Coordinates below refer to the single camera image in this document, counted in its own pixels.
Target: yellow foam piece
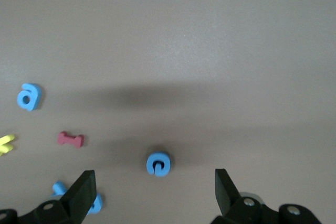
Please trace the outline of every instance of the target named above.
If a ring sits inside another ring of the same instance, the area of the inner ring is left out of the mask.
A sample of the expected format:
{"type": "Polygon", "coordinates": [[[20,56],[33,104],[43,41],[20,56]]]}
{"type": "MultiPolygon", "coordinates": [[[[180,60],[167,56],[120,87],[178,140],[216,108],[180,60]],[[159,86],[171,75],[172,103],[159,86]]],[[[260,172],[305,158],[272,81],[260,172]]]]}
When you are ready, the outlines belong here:
{"type": "Polygon", "coordinates": [[[0,153],[7,153],[10,152],[12,149],[13,146],[11,144],[0,145],[0,153]]]}
{"type": "Polygon", "coordinates": [[[8,144],[8,142],[12,141],[14,138],[15,136],[13,134],[0,138],[0,156],[4,153],[10,152],[13,149],[13,146],[8,144]]]}
{"type": "Polygon", "coordinates": [[[14,140],[15,136],[13,134],[3,136],[0,138],[0,145],[7,144],[8,142],[14,140]]]}

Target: screw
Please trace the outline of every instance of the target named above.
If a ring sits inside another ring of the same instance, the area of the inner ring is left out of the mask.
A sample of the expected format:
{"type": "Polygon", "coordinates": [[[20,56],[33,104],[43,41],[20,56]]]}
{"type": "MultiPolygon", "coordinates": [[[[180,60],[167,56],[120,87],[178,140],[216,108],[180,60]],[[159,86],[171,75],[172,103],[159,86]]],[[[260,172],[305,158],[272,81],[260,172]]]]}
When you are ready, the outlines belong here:
{"type": "Polygon", "coordinates": [[[2,213],[0,214],[0,220],[3,220],[7,217],[7,214],[6,213],[2,213]]]}
{"type": "Polygon", "coordinates": [[[48,203],[48,204],[46,204],[46,205],[43,207],[43,210],[49,210],[49,209],[51,209],[53,206],[54,206],[53,203],[48,203]]]}
{"type": "Polygon", "coordinates": [[[287,210],[293,215],[300,215],[300,210],[295,206],[289,206],[287,210]]]}
{"type": "Polygon", "coordinates": [[[246,206],[249,206],[249,207],[252,207],[255,204],[254,201],[250,198],[244,199],[244,203],[245,203],[246,206]]]}

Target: blue foam piece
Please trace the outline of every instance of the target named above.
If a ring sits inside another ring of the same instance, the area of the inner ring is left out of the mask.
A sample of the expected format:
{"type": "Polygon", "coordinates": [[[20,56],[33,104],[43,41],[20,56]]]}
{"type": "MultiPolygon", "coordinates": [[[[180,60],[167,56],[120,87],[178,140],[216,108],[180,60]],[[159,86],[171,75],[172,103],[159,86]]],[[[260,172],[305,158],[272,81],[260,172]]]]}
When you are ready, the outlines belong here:
{"type": "Polygon", "coordinates": [[[88,211],[88,215],[99,213],[102,207],[103,207],[103,200],[101,198],[101,195],[97,194],[96,199],[92,204],[92,207],[88,211]]]}
{"type": "MultiPolygon", "coordinates": [[[[63,184],[63,182],[60,181],[60,180],[58,180],[56,183],[54,183],[52,188],[54,190],[54,193],[53,193],[52,197],[53,196],[58,196],[58,195],[64,195],[68,190],[65,187],[65,185],[63,184]]],[[[102,207],[103,207],[102,197],[101,197],[100,194],[97,194],[97,196],[96,196],[91,208],[89,209],[87,215],[99,213],[102,207]]]]}
{"type": "Polygon", "coordinates": [[[54,194],[52,196],[64,195],[67,192],[67,188],[62,181],[57,181],[53,185],[54,194]]]}
{"type": "Polygon", "coordinates": [[[42,89],[34,83],[24,83],[22,89],[23,91],[17,96],[17,104],[24,110],[37,109],[42,97],[42,89]]]}
{"type": "Polygon", "coordinates": [[[156,177],[164,177],[170,171],[170,158],[167,153],[155,152],[148,157],[146,166],[149,174],[155,174],[156,177]]]}

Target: red foam bone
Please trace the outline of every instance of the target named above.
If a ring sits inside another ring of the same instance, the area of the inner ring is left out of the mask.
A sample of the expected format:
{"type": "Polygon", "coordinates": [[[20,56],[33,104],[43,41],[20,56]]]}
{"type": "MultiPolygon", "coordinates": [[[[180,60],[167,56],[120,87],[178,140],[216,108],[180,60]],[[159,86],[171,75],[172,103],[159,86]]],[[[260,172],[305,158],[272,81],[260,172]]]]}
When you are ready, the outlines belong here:
{"type": "Polygon", "coordinates": [[[57,143],[59,145],[62,144],[72,144],[76,148],[81,148],[84,144],[84,136],[78,135],[78,136],[68,136],[67,132],[62,131],[58,134],[57,143]]]}

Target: bolt head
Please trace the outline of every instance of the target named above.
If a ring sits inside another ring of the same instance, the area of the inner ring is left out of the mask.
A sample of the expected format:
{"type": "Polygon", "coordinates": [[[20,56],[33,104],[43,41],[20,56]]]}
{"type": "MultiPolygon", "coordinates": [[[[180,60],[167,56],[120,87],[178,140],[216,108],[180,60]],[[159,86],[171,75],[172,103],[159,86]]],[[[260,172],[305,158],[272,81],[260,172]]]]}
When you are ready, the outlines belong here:
{"type": "Polygon", "coordinates": [[[289,206],[287,207],[287,210],[292,214],[292,215],[300,215],[300,210],[295,207],[295,206],[289,206]]]}
{"type": "Polygon", "coordinates": [[[249,206],[249,207],[252,207],[252,206],[255,205],[254,201],[250,198],[244,199],[244,203],[245,203],[246,206],[249,206]]]}

